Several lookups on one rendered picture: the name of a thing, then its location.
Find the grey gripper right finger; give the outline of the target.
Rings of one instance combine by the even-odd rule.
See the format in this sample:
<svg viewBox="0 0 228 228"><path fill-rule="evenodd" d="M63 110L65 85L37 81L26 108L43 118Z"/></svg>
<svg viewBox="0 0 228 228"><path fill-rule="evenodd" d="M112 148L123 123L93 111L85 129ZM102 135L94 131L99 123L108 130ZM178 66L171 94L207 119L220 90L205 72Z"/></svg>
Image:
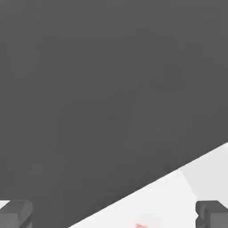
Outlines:
<svg viewBox="0 0 228 228"><path fill-rule="evenodd" d="M197 201L195 211L195 228L228 228L228 208L219 201Z"/></svg>

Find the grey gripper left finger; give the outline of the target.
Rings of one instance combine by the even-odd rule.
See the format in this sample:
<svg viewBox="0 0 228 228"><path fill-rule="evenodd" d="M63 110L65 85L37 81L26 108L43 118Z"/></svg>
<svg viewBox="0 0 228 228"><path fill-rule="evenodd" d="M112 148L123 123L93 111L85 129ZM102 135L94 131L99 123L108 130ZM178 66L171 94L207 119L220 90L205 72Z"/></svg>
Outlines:
<svg viewBox="0 0 228 228"><path fill-rule="evenodd" d="M32 216L32 202L10 200L0 207L0 228L33 228Z"/></svg>

